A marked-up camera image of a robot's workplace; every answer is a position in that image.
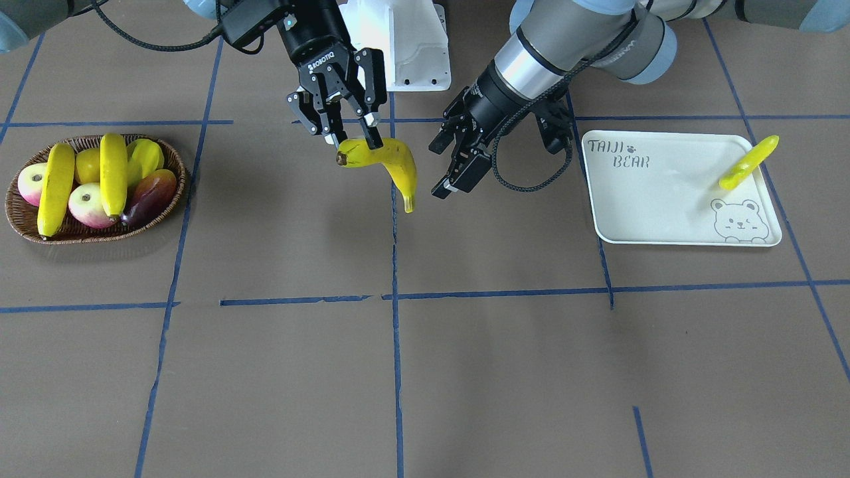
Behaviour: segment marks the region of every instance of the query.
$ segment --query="apple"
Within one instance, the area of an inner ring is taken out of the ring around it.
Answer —
[[[100,202],[100,183],[78,186],[68,199],[68,210],[74,218],[88,227],[103,229],[115,224]]]
[[[41,204],[44,175],[47,171],[46,162],[37,162],[24,168],[18,175],[18,192],[33,206]]]

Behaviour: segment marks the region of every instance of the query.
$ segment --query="toy banana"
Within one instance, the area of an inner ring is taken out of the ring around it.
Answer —
[[[37,218],[38,234],[45,238],[55,235],[65,219],[74,185],[74,164],[74,150],[70,145],[58,143],[50,149]]]
[[[779,144],[779,136],[773,135],[762,139],[762,142],[753,146],[737,163],[735,163],[718,181],[720,187],[731,191],[738,187],[747,176],[758,168],[759,164],[774,152]]]
[[[127,203],[127,143],[120,134],[107,133],[100,140],[100,200],[114,219]]]
[[[417,191],[417,166],[411,149],[395,138],[384,138],[383,146],[370,150],[366,140],[346,139],[337,150],[337,164],[345,168],[362,168],[380,162],[393,178],[405,199],[405,212],[412,213]]]

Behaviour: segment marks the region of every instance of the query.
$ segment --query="plastic tray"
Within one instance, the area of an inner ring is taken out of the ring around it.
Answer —
[[[595,130],[581,144],[606,242],[766,248],[782,239],[760,168],[732,191],[717,184],[752,148],[740,136]]]

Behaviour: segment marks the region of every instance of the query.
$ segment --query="cable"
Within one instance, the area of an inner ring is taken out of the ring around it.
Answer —
[[[140,46],[142,48],[147,48],[149,50],[164,51],[164,52],[178,52],[178,51],[193,50],[193,49],[200,48],[202,46],[205,46],[205,45],[212,43],[213,40],[220,37],[221,34],[222,34],[222,26],[221,26],[221,24],[218,24],[218,25],[215,26],[215,28],[210,30],[210,32],[208,34],[206,34],[206,36],[204,36],[204,38],[202,38],[201,40],[199,40],[197,42],[187,43],[185,45],[174,45],[174,46],[171,46],[171,45],[155,45],[153,43],[143,42],[143,41],[139,40],[138,38],[133,37],[132,35],[130,35],[126,31],[122,30],[121,28],[119,28],[116,24],[112,23],[112,20],[107,18],[106,14],[104,14],[103,10],[100,9],[100,5],[102,3],[99,3],[98,0],[91,0],[91,2],[92,2],[91,9],[93,9],[95,12],[97,12],[100,19],[103,20],[104,23],[106,23],[115,33],[117,33],[118,35],[123,37],[128,42],[130,42],[134,45]]]
[[[218,21],[218,24],[221,25],[221,0],[215,0],[215,18]],[[224,37],[224,40],[225,40],[225,42],[227,42],[227,44],[229,44],[231,47],[233,47],[233,43],[231,43],[230,40],[227,39],[227,37]],[[233,47],[233,48],[236,51],[244,53],[244,54],[258,54],[258,53],[260,53],[260,50],[263,49],[264,45],[265,45],[265,32],[263,32],[263,34],[260,35],[260,44],[257,45],[257,47],[255,49],[246,50],[244,48],[237,48],[237,47]]]
[[[109,0],[100,0],[100,2],[98,2],[98,5],[103,5],[106,2],[109,2]],[[92,10],[94,10],[94,9],[92,8],[91,5],[89,5],[85,9],[82,9],[79,12],[76,12],[75,14],[71,15],[71,17],[76,17],[76,16],[79,16],[79,15],[82,15],[82,14],[87,14],[88,12],[90,12]]]
[[[505,134],[506,131],[508,131],[508,129],[512,128],[513,125],[516,124],[516,122],[521,117],[525,116],[525,114],[531,109],[531,106],[537,104],[538,102],[540,102],[541,100],[543,100],[544,98],[549,96],[550,94],[554,93],[555,91],[557,91],[557,90],[561,89],[562,87],[566,86],[567,84],[569,84],[570,81],[572,81],[572,79],[576,75],[578,75],[579,73],[584,71],[588,66],[592,65],[593,63],[596,63],[597,61],[608,56],[609,54],[612,54],[614,52],[614,50],[617,49],[617,47],[619,47],[623,43],[623,41],[625,41],[626,38],[629,35],[632,34],[632,31],[634,31],[634,29],[637,25],[638,25],[638,19],[635,15],[634,11],[632,11],[632,19],[629,20],[629,23],[626,25],[626,28],[624,28],[614,38],[614,40],[611,40],[611,42],[605,48],[603,48],[599,53],[593,55],[592,58],[582,60],[581,63],[579,63],[579,65],[575,66],[572,70],[570,70],[557,83],[553,84],[551,87],[549,87],[549,89],[547,89],[546,91],[541,93],[539,96],[537,96],[537,98],[534,98],[533,100],[531,100],[528,103],[526,103],[525,105],[523,105],[523,107],[520,108],[517,112],[513,113],[513,115],[510,118],[508,118],[508,120],[501,126],[501,128],[499,128],[499,132],[496,133],[496,137],[493,139],[493,152],[492,152],[492,156],[490,157],[490,166],[493,168],[493,175],[496,176],[496,179],[499,181],[499,183],[501,183],[501,185],[507,187],[510,190],[517,191],[517,192],[536,192],[536,191],[539,191],[539,190],[545,188],[546,186],[550,185],[555,179],[560,177],[560,175],[563,174],[564,171],[567,170],[567,168],[569,167],[569,165],[573,161],[573,145],[572,144],[570,144],[570,145],[568,145],[567,147],[564,148],[564,152],[566,153],[566,158],[564,159],[564,165],[561,166],[561,168],[558,171],[556,171],[555,174],[553,174],[551,177],[549,177],[549,179],[543,181],[542,183],[540,183],[539,185],[536,185],[536,186],[527,186],[526,187],[526,186],[517,186],[517,185],[511,184],[511,183],[507,182],[502,177],[501,174],[499,174],[499,167],[498,167],[498,164],[496,163],[496,153],[499,149],[499,141],[502,140],[502,136]]]

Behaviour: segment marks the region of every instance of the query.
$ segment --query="banana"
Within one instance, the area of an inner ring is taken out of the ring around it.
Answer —
[[[417,164],[407,145],[395,138],[384,138],[383,147],[370,150],[363,138],[346,139],[337,150],[337,164],[344,168],[363,168],[380,162],[393,178],[405,199],[405,212],[412,213],[416,206]]]
[[[127,203],[127,143],[120,134],[107,133],[100,140],[100,200],[114,219]]]
[[[74,150],[70,145],[58,143],[50,149],[42,200],[38,206],[38,234],[42,237],[55,235],[62,226],[74,185],[74,165]]]

